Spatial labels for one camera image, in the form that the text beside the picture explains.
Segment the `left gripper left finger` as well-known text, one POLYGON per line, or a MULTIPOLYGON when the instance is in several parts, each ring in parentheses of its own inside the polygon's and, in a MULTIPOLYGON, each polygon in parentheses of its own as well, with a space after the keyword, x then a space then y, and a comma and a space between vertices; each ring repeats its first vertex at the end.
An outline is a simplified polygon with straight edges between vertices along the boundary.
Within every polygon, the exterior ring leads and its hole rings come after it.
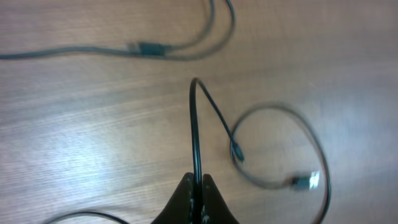
POLYGON ((152 224, 188 224, 190 223, 193 174, 187 172, 181 179, 164 209, 152 221, 152 224))

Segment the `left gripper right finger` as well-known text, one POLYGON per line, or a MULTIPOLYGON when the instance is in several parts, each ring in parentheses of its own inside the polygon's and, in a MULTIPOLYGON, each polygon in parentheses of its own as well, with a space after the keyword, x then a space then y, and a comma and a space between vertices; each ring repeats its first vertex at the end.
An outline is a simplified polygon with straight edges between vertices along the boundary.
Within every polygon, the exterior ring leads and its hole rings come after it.
POLYGON ((230 212, 212 176, 203 176, 202 224, 239 224, 230 212))

